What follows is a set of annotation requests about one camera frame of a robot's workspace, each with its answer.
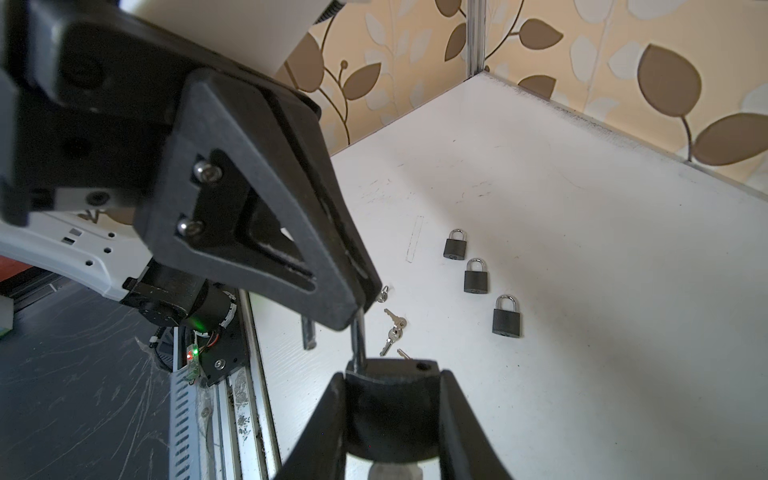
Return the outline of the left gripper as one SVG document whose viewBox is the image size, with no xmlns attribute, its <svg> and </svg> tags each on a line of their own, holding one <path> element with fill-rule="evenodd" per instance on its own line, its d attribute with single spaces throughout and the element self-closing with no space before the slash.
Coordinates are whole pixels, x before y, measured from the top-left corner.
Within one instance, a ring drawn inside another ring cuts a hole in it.
<svg viewBox="0 0 768 480">
<path fill-rule="evenodd" d="M 222 152 L 248 195 L 321 180 L 308 97 L 105 1 L 1 5 L 1 217 L 110 203 L 147 215 Z"/>
</svg>

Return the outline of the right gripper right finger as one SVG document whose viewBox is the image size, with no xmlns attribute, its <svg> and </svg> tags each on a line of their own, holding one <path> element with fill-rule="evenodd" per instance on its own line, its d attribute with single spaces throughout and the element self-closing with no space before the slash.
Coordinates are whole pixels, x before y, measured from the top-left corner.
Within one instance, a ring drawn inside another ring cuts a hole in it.
<svg viewBox="0 0 768 480">
<path fill-rule="evenodd" d="M 440 373 L 438 440 L 442 479 L 512 478 L 449 370 Z"/>
</svg>

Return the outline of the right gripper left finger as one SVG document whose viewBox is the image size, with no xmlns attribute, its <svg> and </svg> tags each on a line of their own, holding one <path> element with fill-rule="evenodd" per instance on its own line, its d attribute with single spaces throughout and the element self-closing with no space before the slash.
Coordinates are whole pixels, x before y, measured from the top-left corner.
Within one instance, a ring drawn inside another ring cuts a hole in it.
<svg viewBox="0 0 768 480">
<path fill-rule="evenodd" d="M 275 479 L 344 479 L 346 432 L 345 377 L 336 373 Z"/>
</svg>

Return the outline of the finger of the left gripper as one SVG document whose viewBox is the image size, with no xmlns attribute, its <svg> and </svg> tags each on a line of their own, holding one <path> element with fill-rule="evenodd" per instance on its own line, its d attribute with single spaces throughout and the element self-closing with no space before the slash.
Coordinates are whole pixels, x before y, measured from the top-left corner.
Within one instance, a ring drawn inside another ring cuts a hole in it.
<svg viewBox="0 0 768 480">
<path fill-rule="evenodd" d="M 330 329 L 381 279 L 344 202 L 318 106 L 270 80 L 199 69 L 135 229 L 160 264 L 275 301 Z"/>
</svg>

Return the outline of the small key bunch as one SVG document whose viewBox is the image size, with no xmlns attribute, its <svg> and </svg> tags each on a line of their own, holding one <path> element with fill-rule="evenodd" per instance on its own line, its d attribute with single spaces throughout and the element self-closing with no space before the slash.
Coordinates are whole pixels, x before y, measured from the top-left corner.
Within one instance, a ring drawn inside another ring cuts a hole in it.
<svg viewBox="0 0 768 480">
<path fill-rule="evenodd" d="M 384 285 L 382 287 L 381 291 L 379 292 L 379 295 L 377 296 L 376 301 L 378 303 L 386 302 L 387 299 L 388 299 L 388 292 L 389 292 L 389 286 L 388 285 Z"/>
</svg>

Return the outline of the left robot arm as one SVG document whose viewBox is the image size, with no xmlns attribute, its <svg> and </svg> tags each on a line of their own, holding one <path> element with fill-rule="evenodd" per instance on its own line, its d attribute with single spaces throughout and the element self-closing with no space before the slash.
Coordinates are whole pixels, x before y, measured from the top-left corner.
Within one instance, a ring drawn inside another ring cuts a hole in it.
<svg viewBox="0 0 768 480">
<path fill-rule="evenodd" d="M 293 71 L 341 1 L 5 1 L 1 252 L 211 323 L 206 282 L 341 331 L 382 283 Z"/>
</svg>

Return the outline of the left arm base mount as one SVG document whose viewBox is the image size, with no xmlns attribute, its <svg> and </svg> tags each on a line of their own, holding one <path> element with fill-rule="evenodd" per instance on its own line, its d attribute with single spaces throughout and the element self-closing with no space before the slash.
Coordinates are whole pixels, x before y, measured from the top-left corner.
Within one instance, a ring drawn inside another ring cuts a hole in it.
<svg viewBox="0 0 768 480">
<path fill-rule="evenodd" d="M 162 370 L 181 371 L 184 382 L 204 388 L 225 380 L 248 360 L 246 337 L 236 322 L 212 338 L 194 336 L 185 327 L 160 327 L 149 338 L 148 348 Z"/>
</svg>

